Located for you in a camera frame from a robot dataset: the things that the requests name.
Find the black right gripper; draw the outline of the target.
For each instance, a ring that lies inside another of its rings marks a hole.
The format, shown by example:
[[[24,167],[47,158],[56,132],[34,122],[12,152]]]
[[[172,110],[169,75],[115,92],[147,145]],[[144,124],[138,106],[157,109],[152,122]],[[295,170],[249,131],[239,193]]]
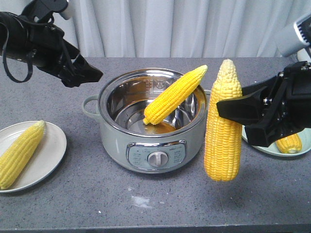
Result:
[[[248,144],[269,147],[311,127],[311,64],[288,65],[276,79],[243,87],[241,97],[219,100],[216,106],[220,117],[244,125]],[[257,124],[265,113],[268,123]]]

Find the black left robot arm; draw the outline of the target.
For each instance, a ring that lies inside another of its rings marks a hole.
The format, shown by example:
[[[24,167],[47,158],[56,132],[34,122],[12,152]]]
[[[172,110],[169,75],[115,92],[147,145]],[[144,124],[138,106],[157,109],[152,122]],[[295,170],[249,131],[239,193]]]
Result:
[[[95,83],[103,75],[64,39],[63,30],[52,22],[35,23],[10,12],[0,14],[0,55],[6,75],[16,83],[27,82],[34,67],[59,78],[66,87]],[[26,77],[15,78],[7,59],[26,63]]]

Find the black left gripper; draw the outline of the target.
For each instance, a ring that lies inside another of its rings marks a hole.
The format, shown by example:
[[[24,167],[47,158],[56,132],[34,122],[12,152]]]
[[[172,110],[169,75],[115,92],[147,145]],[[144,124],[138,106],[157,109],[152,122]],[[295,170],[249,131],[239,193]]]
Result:
[[[63,36],[64,32],[56,26],[33,26],[28,36],[33,51],[33,64],[60,78],[66,87],[98,82],[103,73],[90,65]]]

